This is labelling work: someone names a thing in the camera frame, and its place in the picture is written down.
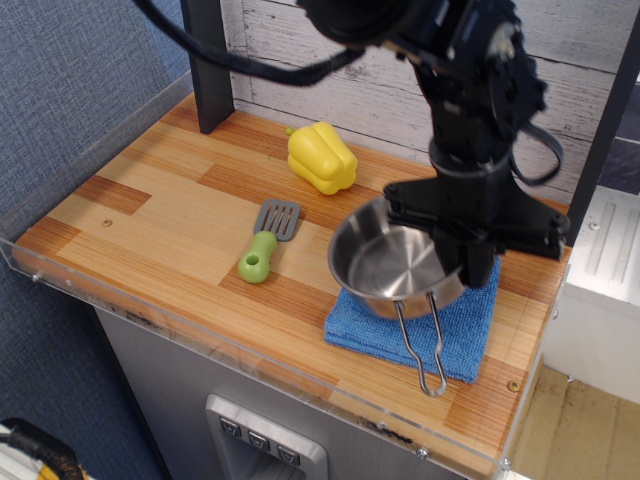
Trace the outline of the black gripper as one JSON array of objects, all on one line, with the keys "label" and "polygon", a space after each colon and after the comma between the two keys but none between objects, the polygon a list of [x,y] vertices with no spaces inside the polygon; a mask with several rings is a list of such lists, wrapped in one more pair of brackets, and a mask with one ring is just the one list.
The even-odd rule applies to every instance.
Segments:
[{"label": "black gripper", "polygon": [[431,161],[435,177],[390,183],[383,195],[390,204],[391,221],[432,231],[435,252],[447,274],[464,270],[460,242],[469,242],[469,287],[488,284],[496,249],[562,257],[570,220],[518,186],[512,174],[511,154],[485,163],[433,154]]}]

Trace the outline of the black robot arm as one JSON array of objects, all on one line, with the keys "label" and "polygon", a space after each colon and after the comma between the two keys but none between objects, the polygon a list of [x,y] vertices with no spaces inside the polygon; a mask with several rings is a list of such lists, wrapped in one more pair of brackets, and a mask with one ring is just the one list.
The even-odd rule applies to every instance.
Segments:
[{"label": "black robot arm", "polygon": [[524,48],[510,1],[307,1],[325,37],[408,60],[430,110],[432,179],[391,183],[392,223],[428,232],[446,271],[485,285],[508,249],[557,259],[569,219],[526,193],[548,181],[525,176],[513,146],[527,134],[557,159],[560,142],[532,124],[546,84]]}]

